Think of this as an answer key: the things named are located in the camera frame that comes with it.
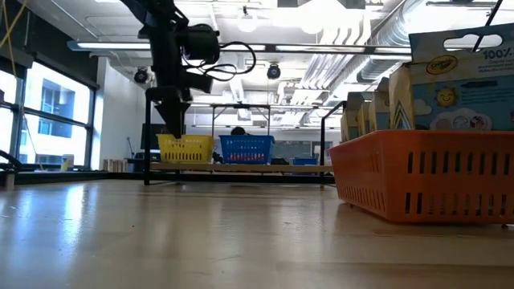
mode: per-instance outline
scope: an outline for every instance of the yellow basket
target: yellow basket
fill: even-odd
[[[212,136],[182,136],[157,134],[161,161],[168,163],[210,163],[214,149]]]

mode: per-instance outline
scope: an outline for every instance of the black cable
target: black cable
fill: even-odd
[[[501,2],[503,2],[503,1],[504,0],[498,0],[498,2],[496,3],[495,7],[492,9],[491,15],[489,15],[489,18],[487,19],[487,21],[485,23],[485,26],[490,26],[491,25],[492,20],[495,18],[496,13],[500,9]],[[481,35],[479,37],[479,40],[476,42],[475,47],[473,47],[473,52],[477,52],[479,50],[479,46],[480,46],[480,43],[482,42],[482,39],[483,39],[483,35]]]
[[[233,41],[231,43],[223,44],[220,48],[226,48],[226,47],[229,47],[231,45],[241,45],[241,46],[244,46],[251,53],[251,57],[253,58],[253,62],[250,65],[250,67],[248,69],[246,69],[245,71],[238,71],[238,68],[234,64],[230,64],[230,63],[216,64],[216,65],[214,65],[212,67],[204,68],[207,65],[205,63],[205,61],[202,61],[199,65],[193,65],[193,64],[191,64],[191,63],[189,63],[187,61],[187,59],[184,57],[184,55],[182,55],[182,59],[184,59],[184,61],[187,64],[187,66],[185,66],[185,69],[198,69],[203,75],[207,75],[207,76],[209,76],[212,79],[215,79],[217,81],[222,81],[222,82],[230,81],[236,75],[247,74],[250,71],[254,70],[255,65],[257,64],[257,55],[255,54],[255,51],[248,44],[240,42],[240,41]],[[223,68],[223,67],[231,67],[231,68],[234,69],[234,71],[226,71],[226,70],[220,69],[220,68]],[[231,77],[227,78],[227,79],[223,79],[223,78],[219,78],[217,76],[210,75],[209,74],[210,72],[226,73],[228,75],[231,75]]]

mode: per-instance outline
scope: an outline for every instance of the window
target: window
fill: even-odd
[[[27,155],[23,155],[23,154],[19,155],[18,161],[21,162],[22,164],[26,164],[26,162],[27,162]]]
[[[42,165],[58,165],[61,163],[62,156],[36,155],[35,162]]]
[[[87,123],[91,90],[60,73],[34,63],[27,71],[25,107]],[[41,124],[44,133],[51,134],[55,124]]]
[[[38,134],[71,138],[71,125],[63,124],[54,120],[40,119]]]
[[[19,156],[27,164],[58,165],[64,154],[85,165],[92,91],[39,63],[27,70]]]
[[[16,87],[16,77],[7,72],[0,71],[0,89],[3,91],[3,100],[5,102],[14,103],[16,100]]]
[[[9,109],[0,108],[0,149],[9,152],[10,149],[10,133],[13,126],[13,113]],[[7,162],[6,159],[0,157],[0,162]]]
[[[28,164],[60,164],[61,156],[72,154],[75,165],[84,165],[86,155],[86,128],[26,114],[23,121],[19,155],[25,155]],[[23,132],[27,130],[25,144]]]

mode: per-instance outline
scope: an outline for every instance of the person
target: person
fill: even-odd
[[[244,128],[241,128],[241,127],[235,127],[234,129],[232,129],[232,131],[230,132],[230,135],[231,136],[250,136],[249,134],[247,134],[247,131],[245,131]]]

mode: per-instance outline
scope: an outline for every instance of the box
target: box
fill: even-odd
[[[343,142],[359,137],[357,115],[359,112],[346,109],[341,117],[341,140]]]
[[[343,142],[359,137],[357,116],[364,98],[359,92],[349,92],[346,109],[341,117],[341,140]]]
[[[369,132],[369,102],[363,102],[359,113],[357,114],[357,127],[359,128],[359,136],[364,136]]]
[[[410,35],[413,62],[390,78],[392,128],[514,130],[512,31],[514,25],[505,24]],[[488,47],[445,48],[469,35],[487,36]]]
[[[369,132],[389,129],[389,79],[382,78],[369,105]]]

